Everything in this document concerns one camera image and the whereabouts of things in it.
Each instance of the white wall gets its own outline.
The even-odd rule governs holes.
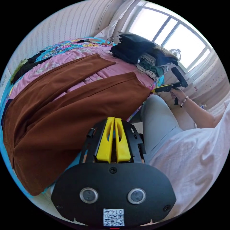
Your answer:
[[[107,27],[123,0],[86,0],[70,5],[37,25],[20,43],[7,65],[10,74],[24,58],[45,47],[76,38],[94,36]]]

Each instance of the handheld device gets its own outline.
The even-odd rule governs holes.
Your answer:
[[[115,117],[97,123],[87,134],[79,164],[55,184],[51,200],[57,211],[99,229],[132,229],[164,219],[176,197],[146,154],[132,124]]]
[[[183,75],[179,72],[179,70],[176,67],[173,67],[172,69],[173,74],[176,76],[176,78],[179,80],[179,82],[175,82],[168,85],[163,85],[160,87],[156,87],[152,90],[152,93],[159,93],[159,92],[170,92],[171,88],[178,89],[178,87],[188,87],[188,83],[184,79]],[[178,99],[175,98],[174,105],[178,105]]]
[[[81,39],[81,40],[78,41],[78,42],[87,42],[87,41],[89,41],[89,38],[87,38],[87,39]]]

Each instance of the window frame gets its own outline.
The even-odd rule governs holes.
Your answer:
[[[184,23],[183,21],[181,21],[180,19],[165,13],[161,10],[157,10],[157,9],[153,9],[150,7],[145,6],[147,4],[147,2],[144,2],[142,5],[137,5],[136,8],[134,9],[134,13],[132,15],[132,17],[130,18],[126,28],[124,29],[124,34],[130,34],[129,30],[131,28],[131,26],[133,25],[135,19],[137,18],[138,14],[141,12],[142,9],[147,9],[147,10],[153,10],[159,13],[162,13],[166,16],[168,16],[168,18],[165,20],[165,22],[163,23],[163,25],[161,26],[161,28],[158,30],[158,32],[156,33],[156,35],[154,36],[152,42],[155,43],[155,40],[157,39],[157,37],[160,35],[160,33],[162,32],[162,30],[165,28],[165,26],[167,25],[167,23],[170,21],[170,19],[174,19],[177,21],[177,24],[173,27],[173,29],[170,31],[170,33],[167,35],[167,37],[165,38],[165,40],[162,42],[162,44],[157,44],[159,46],[164,46],[167,41],[170,39],[170,37],[173,35],[173,33],[176,31],[176,29],[178,28],[179,25],[183,25],[184,27],[186,27],[187,29],[189,29],[193,34],[195,34],[204,44],[205,47],[204,49],[201,51],[201,53],[196,57],[196,59],[187,67],[185,68],[182,63],[180,61],[178,61],[178,65],[179,67],[185,72],[188,73],[188,71],[199,61],[199,59],[204,55],[204,53],[209,50],[211,52],[212,47],[203,39],[202,36],[200,36],[193,28],[191,28],[189,25],[187,25],[186,23]]]

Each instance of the bed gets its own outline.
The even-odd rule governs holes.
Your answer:
[[[82,39],[90,39],[91,42],[79,42]],[[29,70],[27,73],[25,73],[23,76],[21,76],[15,84],[11,85],[10,81],[7,83],[6,88],[3,93],[2,100],[0,102],[0,119],[3,115],[3,110],[5,108],[5,105],[9,99],[14,99],[30,82],[41,76],[47,71],[50,71],[62,64],[65,64],[67,62],[76,60],[81,57],[85,57],[88,55],[92,55],[95,53],[98,53],[102,58],[116,62],[116,65],[109,66],[105,69],[102,69],[101,71],[97,72],[96,74],[93,74],[92,76],[88,77],[86,80],[78,83],[77,85],[71,87],[69,90],[67,90],[65,93],[59,95],[57,98],[67,94],[68,92],[71,92],[83,85],[89,84],[91,82],[108,78],[110,76],[128,73],[128,72],[134,72],[139,79],[139,81],[148,87],[149,89],[154,89],[155,87],[158,87],[162,84],[164,84],[164,76],[160,77],[158,81],[154,81],[146,74],[140,72],[135,65],[128,64],[118,58],[115,58],[112,56],[112,53],[110,52],[111,45],[105,44],[105,40],[93,38],[93,37],[87,37],[87,38],[80,38],[75,40],[68,40],[59,42],[57,44],[54,44],[52,46],[46,47],[43,52],[37,59],[36,62],[42,61],[44,59],[47,59],[49,57],[52,57],[46,61],[44,61],[41,64],[38,64],[37,66],[33,67],[31,70]],[[131,118],[139,111],[141,106],[128,118],[127,121],[130,121]],[[5,164],[13,177],[14,181],[18,185],[18,187],[21,189],[21,191],[29,198],[31,195],[24,189],[21,182],[17,179],[15,173],[13,172],[13,169],[10,165],[8,155],[5,149],[5,146],[3,144],[3,131],[2,127],[0,128],[0,151],[2,153],[3,159],[5,161]],[[77,164],[78,158],[69,166],[73,166],[74,164]]]

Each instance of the qr code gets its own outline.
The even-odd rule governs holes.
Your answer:
[[[103,209],[104,226],[124,226],[124,209]]]

